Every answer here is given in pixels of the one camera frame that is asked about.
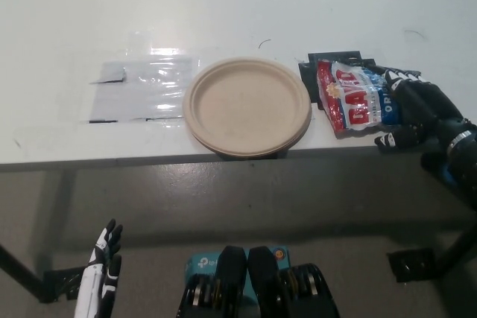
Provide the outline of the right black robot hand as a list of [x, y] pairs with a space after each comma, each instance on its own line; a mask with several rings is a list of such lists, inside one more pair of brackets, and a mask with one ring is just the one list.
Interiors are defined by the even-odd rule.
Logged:
[[381, 151], [407, 150], [432, 136], [444, 139], [447, 147], [460, 133], [476, 130], [439, 86], [424, 80], [420, 72], [382, 66], [369, 69], [384, 79], [401, 118], [394, 129], [375, 138]]

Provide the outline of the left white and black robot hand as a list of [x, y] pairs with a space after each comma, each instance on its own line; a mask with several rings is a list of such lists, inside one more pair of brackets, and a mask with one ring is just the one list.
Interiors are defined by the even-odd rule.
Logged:
[[74, 318], [110, 318], [116, 300], [123, 226], [112, 219], [96, 241], [80, 282]]

